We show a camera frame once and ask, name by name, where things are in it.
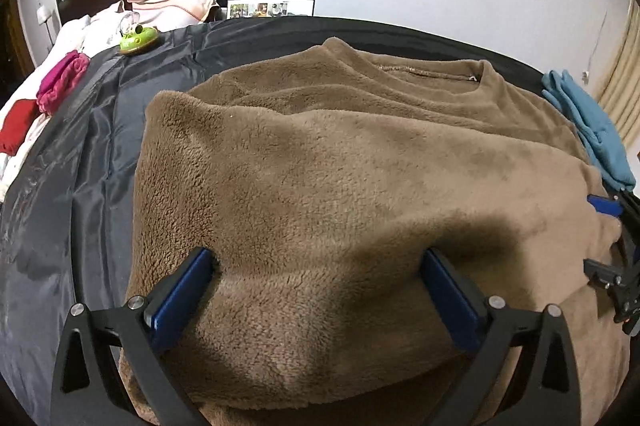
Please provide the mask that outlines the white bedside lamp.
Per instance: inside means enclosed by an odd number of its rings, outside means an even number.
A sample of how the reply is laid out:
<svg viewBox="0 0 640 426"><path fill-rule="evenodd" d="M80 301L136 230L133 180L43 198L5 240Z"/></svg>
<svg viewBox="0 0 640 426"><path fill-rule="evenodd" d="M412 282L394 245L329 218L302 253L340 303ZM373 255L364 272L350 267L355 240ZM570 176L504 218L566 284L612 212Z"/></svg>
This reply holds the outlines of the white bedside lamp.
<svg viewBox="0 0 640 426"><path fill-rule="evenodd" d="M52 18L51 10L44 4L40 4L37 8L37 21L39 25L43 25L46 28L50 47L53 47L53 34L50 27L50 19Z"/></svg>

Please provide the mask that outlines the cream pink blanket pile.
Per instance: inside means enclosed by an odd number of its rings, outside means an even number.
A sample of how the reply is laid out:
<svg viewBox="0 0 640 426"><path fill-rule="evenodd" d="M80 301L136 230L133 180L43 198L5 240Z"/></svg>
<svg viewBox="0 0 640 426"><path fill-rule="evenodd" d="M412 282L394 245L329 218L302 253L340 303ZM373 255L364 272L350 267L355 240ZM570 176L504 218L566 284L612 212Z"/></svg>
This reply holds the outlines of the cream pink blanket pile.
<svg viewBox="0 0 640 426"><path fill-rule="evenodd" d="M139 15L114 2L94 16L86 14L62 25L52 48L57 56L76 50L92 58L103 50L118 46L122 35L139 22Z"/></svg>

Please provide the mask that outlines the brown fleece sweater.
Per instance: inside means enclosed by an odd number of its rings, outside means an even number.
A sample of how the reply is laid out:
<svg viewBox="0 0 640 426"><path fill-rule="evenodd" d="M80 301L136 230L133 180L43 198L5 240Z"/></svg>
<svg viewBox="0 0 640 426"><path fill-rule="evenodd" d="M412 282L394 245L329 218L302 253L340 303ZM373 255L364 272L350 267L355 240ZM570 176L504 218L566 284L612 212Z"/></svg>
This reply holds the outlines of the brown fleece sweater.
<svg viewBox="0 0 640 426"><path fill-rule="evenodd" d="M465 360L418 277L435 247L513 307L562 308L593 425L630 351L582 272L620 238L604 192L574 125L488 62L331 38L153 98L128 294L218 257L165 357L210 424L416 425Z"/></svg>

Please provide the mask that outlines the cream curtain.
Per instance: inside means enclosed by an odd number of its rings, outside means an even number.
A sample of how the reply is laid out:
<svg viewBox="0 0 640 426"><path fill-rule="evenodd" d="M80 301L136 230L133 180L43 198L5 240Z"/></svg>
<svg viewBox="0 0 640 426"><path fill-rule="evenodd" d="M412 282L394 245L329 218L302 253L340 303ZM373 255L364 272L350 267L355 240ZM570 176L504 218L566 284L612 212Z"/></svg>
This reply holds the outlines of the cream curtain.
<svg viewBox="0 0 640 426"><path fill-rule="evenodd" d="M639 137L639 51L639 4L630 0L623 38L596 93L626 150Z"/></svg>

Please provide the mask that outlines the red folded garment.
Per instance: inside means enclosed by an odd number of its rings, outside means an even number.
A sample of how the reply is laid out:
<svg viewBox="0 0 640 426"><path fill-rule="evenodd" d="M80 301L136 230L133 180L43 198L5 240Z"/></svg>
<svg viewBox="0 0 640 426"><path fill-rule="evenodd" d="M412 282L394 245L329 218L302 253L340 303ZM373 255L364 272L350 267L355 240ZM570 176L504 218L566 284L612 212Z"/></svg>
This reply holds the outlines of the red folded garment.
<svg viewBox="0 0 640 426"><path fill-rule="evenodd" d="M26 139L32 123L40 115L34 99L17 100L3 121L0 134L1 152L14 156Z"/></svg>

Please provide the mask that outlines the striped pink pillow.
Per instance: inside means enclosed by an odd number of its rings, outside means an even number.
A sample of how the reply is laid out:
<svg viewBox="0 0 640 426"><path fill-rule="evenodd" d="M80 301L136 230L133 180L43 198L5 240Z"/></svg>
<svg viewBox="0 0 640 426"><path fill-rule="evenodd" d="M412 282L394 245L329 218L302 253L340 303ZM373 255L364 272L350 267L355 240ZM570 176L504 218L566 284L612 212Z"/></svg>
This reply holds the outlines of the striped pink pillow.
<svg viewBox="0 0 640 426"><path fill-rule="evenodd" d="M216 14L216 0L126 0L134 12L134 22L161 32L198 25Z"/></svg>

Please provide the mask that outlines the blue fleece garment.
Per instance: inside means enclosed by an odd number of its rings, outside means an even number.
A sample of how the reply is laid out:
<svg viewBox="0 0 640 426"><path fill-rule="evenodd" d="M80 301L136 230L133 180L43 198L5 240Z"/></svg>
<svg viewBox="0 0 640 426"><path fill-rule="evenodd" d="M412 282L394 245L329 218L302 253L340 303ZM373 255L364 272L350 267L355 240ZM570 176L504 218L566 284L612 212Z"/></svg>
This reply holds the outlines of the blue fleece garment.
<svg viewBox="0 0 640 426"><path fill-rule="evenodd" d="M612 120L593 97L577 85L567 70L550 71L541 79L542 96L574 124L591 164L603 182L616 191L631 192L636 178Z"/></svg>

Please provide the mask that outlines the green toy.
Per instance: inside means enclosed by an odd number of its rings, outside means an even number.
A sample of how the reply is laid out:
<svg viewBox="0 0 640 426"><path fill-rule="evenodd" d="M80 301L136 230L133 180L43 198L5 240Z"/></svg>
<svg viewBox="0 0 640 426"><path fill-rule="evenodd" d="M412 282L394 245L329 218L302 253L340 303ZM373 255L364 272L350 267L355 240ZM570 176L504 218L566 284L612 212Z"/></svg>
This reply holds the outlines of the green toy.
<svg viewBox="0 0 640 426"><path fill-rule="evenodd" d="M119 51L124 56L132 56L148 50L160 40L160 31L156 27L136 25L122 35Z"/></svg>

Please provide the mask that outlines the magenta folded garment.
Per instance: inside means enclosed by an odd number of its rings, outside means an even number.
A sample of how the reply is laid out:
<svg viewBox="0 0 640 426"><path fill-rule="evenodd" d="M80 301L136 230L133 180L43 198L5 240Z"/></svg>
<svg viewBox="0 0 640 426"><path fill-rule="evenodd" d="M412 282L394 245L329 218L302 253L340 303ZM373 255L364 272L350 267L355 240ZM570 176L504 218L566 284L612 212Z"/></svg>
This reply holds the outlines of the magenta folded garment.
<svg viewBox="0 0 640 426"><path fill-rule="evenodd" d="M89 64L90 58L85 53L73 50L51 68L43 77L36 94L41 114L51 116L58 110L85 75Z"/></svg>

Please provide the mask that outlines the photo collage frame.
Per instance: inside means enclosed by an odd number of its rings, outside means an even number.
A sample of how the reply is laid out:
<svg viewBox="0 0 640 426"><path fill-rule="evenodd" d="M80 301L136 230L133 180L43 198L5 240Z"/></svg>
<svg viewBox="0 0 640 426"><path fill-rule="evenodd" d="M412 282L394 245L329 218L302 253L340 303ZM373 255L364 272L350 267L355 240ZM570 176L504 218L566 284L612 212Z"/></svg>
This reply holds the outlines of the photo collage frame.
<svg viewBox="0 0 640 426"><path fill-rule="evenodd" d="M315 0L229 0L228 19L313 16Z"/></svg>

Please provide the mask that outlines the black satin sheet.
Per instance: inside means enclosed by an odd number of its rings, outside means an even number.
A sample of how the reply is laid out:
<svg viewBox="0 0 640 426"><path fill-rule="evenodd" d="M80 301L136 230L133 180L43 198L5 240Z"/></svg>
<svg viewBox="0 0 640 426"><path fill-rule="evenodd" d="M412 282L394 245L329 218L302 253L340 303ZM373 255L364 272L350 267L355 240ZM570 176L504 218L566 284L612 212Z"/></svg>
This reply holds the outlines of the black satin sheet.
<svg viewBox="0 0 640 426"><path fill-rule="evenodd" d="M54 360L68 309L122 303L131 267L132 183L144 112L162 90L320 45L377 54L486 60L531 92L541 74L486 49L408 28L348 19L238 19L179 28L155 49L95 56L30 150L1 212L1 373L25 412L50 420Z"/></svg>

